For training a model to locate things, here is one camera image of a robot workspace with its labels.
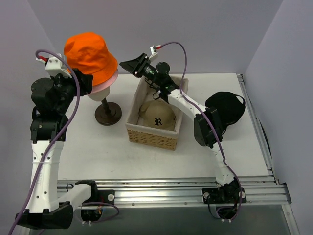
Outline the pink hat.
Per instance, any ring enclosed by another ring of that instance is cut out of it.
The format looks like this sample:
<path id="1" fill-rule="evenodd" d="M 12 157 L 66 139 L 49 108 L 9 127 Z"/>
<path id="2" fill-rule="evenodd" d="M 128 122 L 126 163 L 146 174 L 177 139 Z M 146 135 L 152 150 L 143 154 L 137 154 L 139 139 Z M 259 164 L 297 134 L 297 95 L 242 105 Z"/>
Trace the pink hat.
<path id="1" fill-rule="evenodd" d="M 108 88 L 110 85 L 112 85 L 117 80 L 118 75 L 119 75 L 119 71 L 117 69 L 115 71 L 115 73 L 113 74 L 113 76 L 111 76 L 107 81 L 105 81 L 105 82 L 103 82 L 103 83 L 101 83 L 99 85 L 93 86 L 91 94 L 100 92 L 100 91 Z"/>

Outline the orange hat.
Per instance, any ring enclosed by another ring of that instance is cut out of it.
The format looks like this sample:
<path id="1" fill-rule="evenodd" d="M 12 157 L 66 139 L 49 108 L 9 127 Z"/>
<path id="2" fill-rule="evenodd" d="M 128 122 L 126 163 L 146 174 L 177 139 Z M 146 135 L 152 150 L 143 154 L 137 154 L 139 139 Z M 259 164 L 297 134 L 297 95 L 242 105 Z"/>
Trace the orange hat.
<path id="1" fill-rule="evenodd" d="M 93 32 L 70 37 L 63 52 L 72 68 L 93 76 L 93 86 L 107 82 L 117 72 L 117 59 L 109 52 L 105 40 Z"/>

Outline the black cap with R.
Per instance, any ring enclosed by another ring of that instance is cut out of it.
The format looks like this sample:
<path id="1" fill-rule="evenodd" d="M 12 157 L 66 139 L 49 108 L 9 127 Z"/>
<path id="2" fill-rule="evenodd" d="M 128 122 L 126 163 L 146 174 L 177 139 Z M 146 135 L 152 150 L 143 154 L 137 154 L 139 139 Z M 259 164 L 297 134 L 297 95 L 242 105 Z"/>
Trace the black cap with R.
<path id="1" fill-rule="evenodd" d="M 246 101 L 238 94 L 222 91 L 209 97 L 205 102 L 205 106 L 207 108 L 213 107 L 217 110 L 223 135 L 228 126 L 237 123 L 243 116 L 246 109 Z"/>

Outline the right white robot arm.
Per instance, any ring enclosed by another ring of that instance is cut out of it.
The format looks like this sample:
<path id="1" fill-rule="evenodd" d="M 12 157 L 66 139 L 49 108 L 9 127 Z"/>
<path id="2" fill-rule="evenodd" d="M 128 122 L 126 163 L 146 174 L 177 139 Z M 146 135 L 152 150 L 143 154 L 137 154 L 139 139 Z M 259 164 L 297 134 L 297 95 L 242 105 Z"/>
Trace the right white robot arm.
<path id="1" fill-rule="evenodd" d="M 227 127 L 237 123 L 243 116 L 246 109 L 245 99 L 232 92 L 217 92 L 201 105 L 173 81 L 169 75 L 169 64 L 159 62 L 153 67 L 145 53 L 133 60 L 121 62 L 120 66 L 137 78 L 144 77 L 149 87 L 154 89 L 163 101 L 192 119 L 196 142 L 213 151 L 215 179 L 220 186 L 217 196 L 223 202 L 230 201 L 235 196 L 230 184 L 240 183 L 237 175 L 226 163 L 222 147 L 223 134 Z"/>

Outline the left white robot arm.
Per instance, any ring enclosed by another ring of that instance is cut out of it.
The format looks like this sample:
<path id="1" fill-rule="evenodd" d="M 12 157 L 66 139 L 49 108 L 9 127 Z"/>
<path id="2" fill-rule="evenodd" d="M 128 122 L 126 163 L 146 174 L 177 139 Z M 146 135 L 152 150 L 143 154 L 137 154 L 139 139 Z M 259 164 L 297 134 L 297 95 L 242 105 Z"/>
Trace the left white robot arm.
<path id="1" fill-rule="evenodd" d="M 31 85 L 31 99 L 35 106 L 30 126 L 33 167 L 32 182 L 15 224 L 34 230 L 67 229 L 75 208 L 82 202 L 94 205 L 99 198 L 95 183 L 78 182 L 72 192 L 58 199 L 57 178 L 66 131 L 74 116 L 66 112 L 74 100 L 90 94 L 93 77 L 78 69 L 70 75 L 58 72 L 40 78 Z"/>

